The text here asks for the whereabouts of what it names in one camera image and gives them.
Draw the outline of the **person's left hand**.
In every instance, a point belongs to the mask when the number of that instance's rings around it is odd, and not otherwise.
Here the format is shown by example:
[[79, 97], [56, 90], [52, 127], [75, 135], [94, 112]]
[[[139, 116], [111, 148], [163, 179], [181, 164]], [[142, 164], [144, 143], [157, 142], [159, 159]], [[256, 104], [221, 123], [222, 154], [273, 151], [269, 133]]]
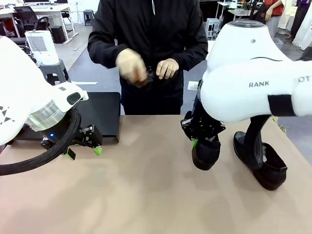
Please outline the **person's left hand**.
[[166, 60], [162, 60], [158, 63], [157, 68], [156, 68], [156, 75], [158, 76], [159, 79], [168, 79], [172, 78], [179, 70], [179, 65], [178, 63], [172, 59], [168, 58]]

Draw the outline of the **person's right hand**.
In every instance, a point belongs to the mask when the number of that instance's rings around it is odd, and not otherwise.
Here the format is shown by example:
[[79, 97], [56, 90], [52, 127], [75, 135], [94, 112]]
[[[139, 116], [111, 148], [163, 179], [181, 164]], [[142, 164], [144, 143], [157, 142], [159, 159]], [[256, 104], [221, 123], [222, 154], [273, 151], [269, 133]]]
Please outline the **person's right hand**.
[[122, 50], [116, 58], [119, 74], [131, 83], [143, 82], [147, 79], [147, 70], [140, 54], [131, 50]]

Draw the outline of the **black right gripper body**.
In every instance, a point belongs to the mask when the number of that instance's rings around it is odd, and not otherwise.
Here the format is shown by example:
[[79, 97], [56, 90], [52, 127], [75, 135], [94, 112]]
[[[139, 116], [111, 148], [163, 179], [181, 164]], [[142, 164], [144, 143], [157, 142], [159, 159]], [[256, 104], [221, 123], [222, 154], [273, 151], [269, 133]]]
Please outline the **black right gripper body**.
[[192, 125], [193, 139], [212, 138], [225, 130], [223, 122], [212, 118], [206, 112], [194, 113]]

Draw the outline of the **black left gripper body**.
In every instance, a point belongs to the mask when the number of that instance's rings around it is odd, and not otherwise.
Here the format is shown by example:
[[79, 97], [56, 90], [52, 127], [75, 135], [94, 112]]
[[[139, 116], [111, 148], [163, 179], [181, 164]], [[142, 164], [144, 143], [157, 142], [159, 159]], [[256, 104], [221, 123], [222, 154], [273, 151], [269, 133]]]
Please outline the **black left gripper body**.
[[[61, 138], [65, 135], [67, 129], [65, 127], [58, 127], [58, 126], [53, 126], [50, 129], [41, 131], [43, 135], [53, 144], [59, 142]], [[78, 130], [75, 133], [71, 132], [72, 134], [72, 140], [69, 144], [69, 146], [75, 145], [78, 142], [82, 141], [83, 139], [83, 134]]]

